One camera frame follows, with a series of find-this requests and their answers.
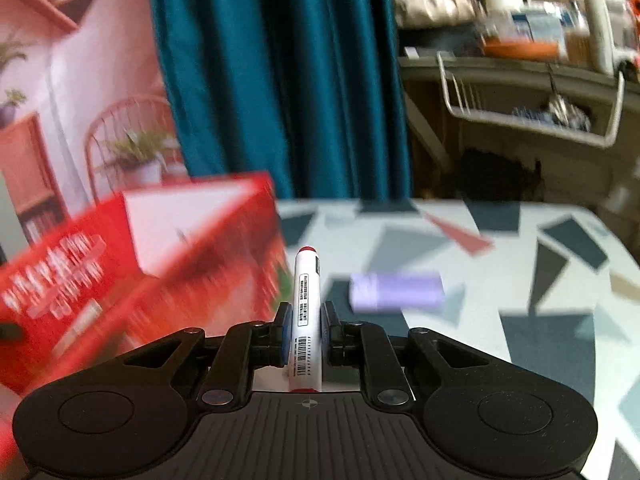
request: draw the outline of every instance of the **curtain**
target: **curtain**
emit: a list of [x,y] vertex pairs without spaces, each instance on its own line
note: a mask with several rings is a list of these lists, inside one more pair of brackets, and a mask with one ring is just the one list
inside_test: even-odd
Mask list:
[[280,198],[409,196],[390,0],[151,0],[191,176],[268,170]]

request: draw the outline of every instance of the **geometric pattern tablecloth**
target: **geometric pattern tablecloth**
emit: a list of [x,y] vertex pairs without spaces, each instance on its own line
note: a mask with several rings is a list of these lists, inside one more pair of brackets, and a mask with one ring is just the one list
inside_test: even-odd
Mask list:
[[589,480],[640,479],[640,269],[591,212],[461,201],[278,204],[293,266],[321,259],[321,290],[343,319],[352,272],[437,271],[437,314],[367,316],[390,335],[425,326],[567,384],[598,415]]

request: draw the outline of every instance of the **marker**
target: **marker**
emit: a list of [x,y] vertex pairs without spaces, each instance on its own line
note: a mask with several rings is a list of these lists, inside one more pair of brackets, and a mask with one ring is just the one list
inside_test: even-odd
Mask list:
[[322,391],[320,259],[313,247],[296,255],[293,320],[289,353],[289,391]]

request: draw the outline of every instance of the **orange bowl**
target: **orange bowl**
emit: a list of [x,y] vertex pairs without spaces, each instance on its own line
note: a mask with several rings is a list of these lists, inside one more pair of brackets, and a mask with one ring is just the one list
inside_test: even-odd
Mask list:
[[557,43],[543,43],[541,41],[491,42],[482,48],[482,52],[487,57],[531,61],[555,60],[560,55]]

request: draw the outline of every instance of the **purple object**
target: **purple object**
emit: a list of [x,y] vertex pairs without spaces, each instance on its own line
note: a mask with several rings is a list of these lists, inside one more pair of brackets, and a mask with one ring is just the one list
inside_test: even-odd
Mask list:
[[439,312],[444,289],[439,273],[352,274],[349,301],[354,312],[391,312],[419,308]]

